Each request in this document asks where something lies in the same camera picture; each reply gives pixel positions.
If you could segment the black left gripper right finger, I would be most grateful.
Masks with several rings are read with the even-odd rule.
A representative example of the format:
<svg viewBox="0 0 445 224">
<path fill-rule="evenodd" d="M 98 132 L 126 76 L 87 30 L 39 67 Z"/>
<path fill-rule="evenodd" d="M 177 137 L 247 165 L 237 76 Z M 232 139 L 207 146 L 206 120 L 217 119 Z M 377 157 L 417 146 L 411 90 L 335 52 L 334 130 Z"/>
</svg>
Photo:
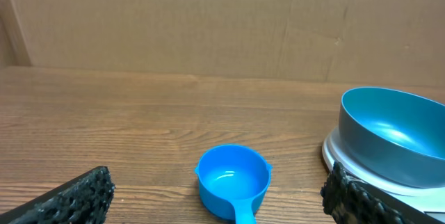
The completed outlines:
<svg viewBox="0 0 445 224">
<path fill-rule="evenodd" d="M 336 224 L 441 224 L 377 187 L 346 172 L 336 161 L 321 188 L 323 211 Z"/>
</svg>

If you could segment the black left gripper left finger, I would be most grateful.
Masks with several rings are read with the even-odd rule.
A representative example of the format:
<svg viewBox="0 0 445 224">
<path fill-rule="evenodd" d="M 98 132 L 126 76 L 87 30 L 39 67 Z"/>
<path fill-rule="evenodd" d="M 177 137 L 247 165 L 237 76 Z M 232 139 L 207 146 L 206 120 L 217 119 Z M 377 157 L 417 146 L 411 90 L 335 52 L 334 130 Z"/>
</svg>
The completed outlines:
<svg viewBox="0 0 445 224">
<path fill-rule="evenodd" d="M 103 224 L 115 185 L 106 166 L 88 172 L 1 215 L 7 224 Z"/>
</svg>

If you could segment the blue plastic measuring scoop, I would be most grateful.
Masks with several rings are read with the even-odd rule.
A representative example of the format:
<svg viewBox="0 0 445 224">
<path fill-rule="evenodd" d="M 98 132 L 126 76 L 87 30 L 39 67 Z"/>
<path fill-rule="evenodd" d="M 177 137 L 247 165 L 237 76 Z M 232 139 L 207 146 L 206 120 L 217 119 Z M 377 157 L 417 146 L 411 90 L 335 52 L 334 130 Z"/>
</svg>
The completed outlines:
<svg viewBox="0 0 445 224">
<path fill-rule="evenodd" d="M 272 165 L 257 151 L 237 144 L 208 149 L 195 168 L 200 200 L 218 218 L 255 224 L 272 180 Z"/>
</svg>

